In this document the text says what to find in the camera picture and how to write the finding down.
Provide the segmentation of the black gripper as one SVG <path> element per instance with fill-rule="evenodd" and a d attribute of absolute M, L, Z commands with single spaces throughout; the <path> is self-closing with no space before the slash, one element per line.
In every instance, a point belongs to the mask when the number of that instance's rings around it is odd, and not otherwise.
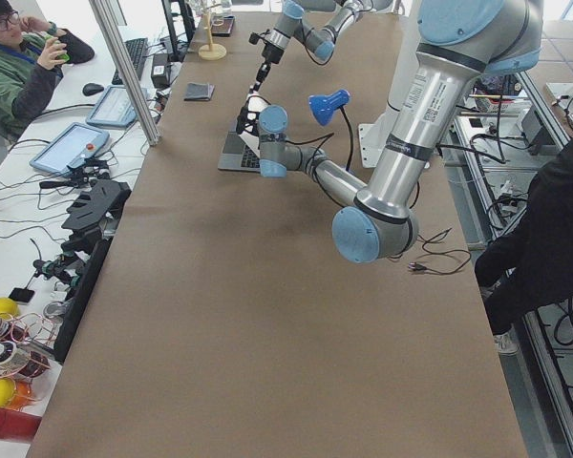
<path fill-rule="evenodd" d="M 282 49 L 271 42 L 266 42 L 262 51 L 262 57 L 265 60 L 256 73 L 253 84 L 250 86 L 248 95 L 259 93 L 263 83 L 269 75 L 271 64 L 279 64 L 282 59 Z"/>

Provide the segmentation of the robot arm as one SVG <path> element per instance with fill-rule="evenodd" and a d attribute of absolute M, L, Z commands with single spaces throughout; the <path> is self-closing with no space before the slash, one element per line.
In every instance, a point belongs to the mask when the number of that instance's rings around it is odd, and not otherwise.
<path fill-rule="evenodd" d="M 284 1 L 282 12 L 272 29 L 250 34 L 250 44 L 256 45 L 259 41 L 264 43 L 264 61 L 248 91 L 249 96 L 259 92 L 271 66 L 280 63 L 291 39 L 300 42 L 315 63 L 325 65 L 330 61 L 343 31 L 360 20 L 365 13 L 389 9 L 393 1 L 335 1 L 335 4 L 339 9 L 325 26 L 317 29 L 305 18 L 306 11 L 314 9 L 311 2 Z"/>
<path fill-rule="evenodd" d="M 424 1 L 413 25 L 418 69 L 369 182 L 316 148 L 287 145 L 287 112 L 264 108 L 256 122 L 263 177 L 301 171 L 342 204 L 331 233 L 339 253 L 357 263 L 397 256 L 418 236 L 408 206 L 456 104 L 483 74 L 534 67 L 541 52 L 541 1 Z"/>

